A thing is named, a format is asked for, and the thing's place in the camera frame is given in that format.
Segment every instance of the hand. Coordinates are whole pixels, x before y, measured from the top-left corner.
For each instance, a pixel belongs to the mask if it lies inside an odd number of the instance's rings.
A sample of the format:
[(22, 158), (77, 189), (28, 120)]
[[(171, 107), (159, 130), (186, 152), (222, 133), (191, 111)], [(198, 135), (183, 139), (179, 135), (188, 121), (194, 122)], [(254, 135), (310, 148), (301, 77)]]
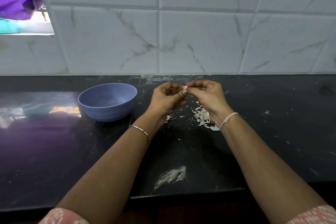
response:
[(154, 89), (147, 112), (157, 115), (159, 117), (158, 126), (162, 126), (171, 110), (187, 102), (187, 92), (181, 84), (166, 82)]
[(200, 80), (194, 82), (187, 82), (190, 89), (189, 94), (198, 99), (205, 110), (209, 112), (210, 120), (218, 127), (224, 119), (233, 113), (225, 100), (222, 86), (210, 80)]

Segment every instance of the plastic bowl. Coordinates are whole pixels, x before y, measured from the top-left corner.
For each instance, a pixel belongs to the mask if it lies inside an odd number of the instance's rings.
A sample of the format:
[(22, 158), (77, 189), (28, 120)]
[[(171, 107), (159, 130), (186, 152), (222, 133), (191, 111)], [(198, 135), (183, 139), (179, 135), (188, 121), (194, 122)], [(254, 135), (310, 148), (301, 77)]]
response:
[(106, 83), (91, 87), (78, 96), (82, 110), (101, 122), (127, 116), (134, 108), (137, 89), (126, 83)]

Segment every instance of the silver bracelet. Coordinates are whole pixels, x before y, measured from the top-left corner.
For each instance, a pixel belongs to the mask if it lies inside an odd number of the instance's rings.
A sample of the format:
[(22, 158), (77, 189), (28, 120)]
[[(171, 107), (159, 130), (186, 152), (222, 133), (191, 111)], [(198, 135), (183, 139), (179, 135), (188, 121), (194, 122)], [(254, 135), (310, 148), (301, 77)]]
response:
[(130, 127), (134, 127), (134, 128), (137, 128), (137, 129), (139, 129), (139, 130), (141, 130), (146, 136), (147, 136), (147, 139), (148, 139), (148, 143), (149, 143), (149, 145), (151, 145), (151, 141), (149, 140), (149, 135), (146, 133), (146, 131), (145, 130), (143, 130), (142, 128), (139, 128), (139, 127), (137, 127), (137, 126), (129, 126), (128, 128), (130, 128)]
[(231, 113), (229, 116), (226, 117), (226, 119), (223, 121), (223, 123), (220, 125), (220, 128), (219, 130), (221, 131), (222, 130), (222, 127), (224, 125), (225, 122), (228, 122), (229, 121), (229, 118), (231, 118), (231, 116), (235, 115), (235, 114), (238, 114), (237, 112), (233, 112)]

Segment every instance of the forearm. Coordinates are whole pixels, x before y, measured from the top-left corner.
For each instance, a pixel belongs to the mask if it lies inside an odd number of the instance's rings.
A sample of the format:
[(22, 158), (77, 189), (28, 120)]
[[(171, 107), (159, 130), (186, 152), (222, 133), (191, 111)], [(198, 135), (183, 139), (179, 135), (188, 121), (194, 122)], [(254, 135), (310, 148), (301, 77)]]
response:
[(239, 116), (221, 130), (256, 201), (272, 224), (284, 224), (325, 201)]
[[(134, 125), (145, 130), (150, 138), (158, 129), (156, 117), (150, 113)], [(72, 210), (91, 224), (113, 222), (125, 206), (148, 145), (146, 135), (130, 127), (57, 207)]]

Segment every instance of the kitchen counter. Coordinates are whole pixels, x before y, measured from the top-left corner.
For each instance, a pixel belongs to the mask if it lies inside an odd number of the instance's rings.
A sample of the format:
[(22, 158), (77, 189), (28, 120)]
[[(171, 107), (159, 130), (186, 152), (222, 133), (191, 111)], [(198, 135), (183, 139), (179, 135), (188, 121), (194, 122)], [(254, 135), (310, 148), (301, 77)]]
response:
[[(334, 187), (335, 75), (0, 76), (0, 212), (54, 207), (145, 112), (155, 87), (196, 79), (220, 82), (233, 110), (305, 181)], [(108, 82), (135, 86), (137, 105), (120, 121), (95, 122), (78, 109), (77, 97)], [(193, 118), (196, 101), (189, 96), (153, 138), (129, 204), (248, 192), (222, 134)], [(170, 171), (184, 177), (160, 183)]]

